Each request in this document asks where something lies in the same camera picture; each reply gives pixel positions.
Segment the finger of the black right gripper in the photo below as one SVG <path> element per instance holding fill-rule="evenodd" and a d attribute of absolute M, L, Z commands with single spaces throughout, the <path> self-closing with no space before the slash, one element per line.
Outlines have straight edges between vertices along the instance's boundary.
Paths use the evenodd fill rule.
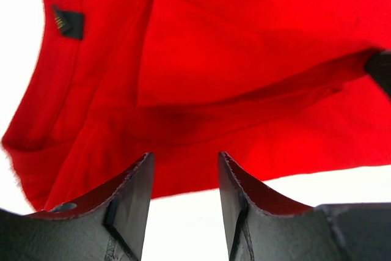
<path fill-rule="evenodd" d="M 384 50 L 372 55 L 365 64 L 365 72 L 390 98 L 391 96 L 391 52 Z"/>

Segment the red t-shirt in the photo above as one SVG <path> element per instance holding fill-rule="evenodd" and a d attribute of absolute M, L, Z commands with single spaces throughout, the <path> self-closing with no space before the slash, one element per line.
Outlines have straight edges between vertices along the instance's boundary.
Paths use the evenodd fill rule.
<path fill-rule="evenodd" d="M 2 139 L 49 210 L 156 158 L 152 196 L 213 189 L 227 152 L 260 180 L 390 163 L 365 72 L 390 0 L 43 0 L 36 68 Z"/>

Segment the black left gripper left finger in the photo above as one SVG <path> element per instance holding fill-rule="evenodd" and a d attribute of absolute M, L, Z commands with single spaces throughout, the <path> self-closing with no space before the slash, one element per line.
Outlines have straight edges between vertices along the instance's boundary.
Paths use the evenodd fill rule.
<path fill-rule="evenodd" d="M 155 158 L 50 211 L 1 210 L 1 260 L 140 260 Z"/>

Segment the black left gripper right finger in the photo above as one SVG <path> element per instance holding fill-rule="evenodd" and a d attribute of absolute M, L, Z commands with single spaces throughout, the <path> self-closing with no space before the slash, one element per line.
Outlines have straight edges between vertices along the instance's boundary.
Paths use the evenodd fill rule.
<path fill-rule="evenodd" d="M 230 260 L 390 260 L 390 204 L 296 202 L 218 159 Z"/>

